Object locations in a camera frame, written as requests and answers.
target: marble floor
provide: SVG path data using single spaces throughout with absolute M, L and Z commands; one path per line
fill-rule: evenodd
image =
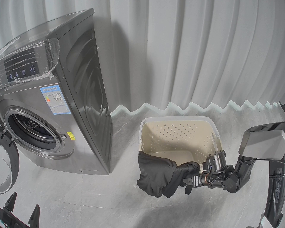
M 145 104 L 130 113 L 119 106 L 112 113 L 114 134 L 109 176 L 64 173 L 38 167 L 20 153 L 20 171 L 13 188 L 0 195 L 3 207 L 8 197 L 18 193 L 14 214 L 23 222 L 38 204 L 40 228 L 96 227 L 256 227 L 265 208 L 268 191 L 268 162 L 256 162 L 250 181 L 237 193 L 201 187 L 185 195 L 179 187 L 171 198 L 155 198 L 136 186 L 138 135 L 146 117 L 192 115 L 210 117 L 221 136 L 227 164 L 235 164 L 243 132 L 251 126 L 285 121 L 278 104 L 242 107 L 231 102 L 225 109 L 190 103 L 181 110 L 170 103 L 166 110 Z

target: wire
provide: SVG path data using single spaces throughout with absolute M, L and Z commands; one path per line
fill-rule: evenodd
M 282 161 L 279 161 L 279 160 L 274 160 L 274 159 L 251 159 L 251 160 L 247 160 L 247 161 L 240 161 L 240 162 L 236 163 L 235 166 L 237 166 L 238 164 L 241 164 L 241 163 L 245 163 L 246 164 L 246 162 L 251 162 L 251 161 L 270 161 L 270 162 L 279 162 L 279 163 L 285 164 L 285 162 L 282 162 Z
M 208 182 L 207 182 L 207 176 L 208 176 L 208 174 L 210 173 L 212 171 L 212 166 L 210 167 L 210 170 L 209 170 L 209 172 L 206 174 L 206 176 L 205 176 L 205 182 L 208 184 Z
M 217 179 L 221 179 L 222 175 L 217 176 L 214 180 L 212 180 L 211 182 L 209 182 L 208 184 L 212 184 L 214 181 L 216 181 Z

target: white plastic basket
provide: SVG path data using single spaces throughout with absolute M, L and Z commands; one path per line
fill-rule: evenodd
M 222 150 L 222 142 L 214 122 L 208 117 L 150 117 L 141 123 L 139 150 L 168 158 L 177 166 L 190 161 L 202 166 L 209 154 Z

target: play/pause button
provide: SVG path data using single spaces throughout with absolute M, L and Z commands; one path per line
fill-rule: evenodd
M 30 66 L 30 71 L 31 71 L 32 73 L 34 73 L 34 72 L 36 71 L 36 68 L 32 65 L 32 66 Z

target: front-load washing machine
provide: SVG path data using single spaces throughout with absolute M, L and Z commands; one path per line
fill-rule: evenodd
M 109 174 L 113 125 L 93 13 L 43 23 L 0 50 L 0 166 L 9 167 L 0 193 L 17 178 L 18 149 L 41 167 Z

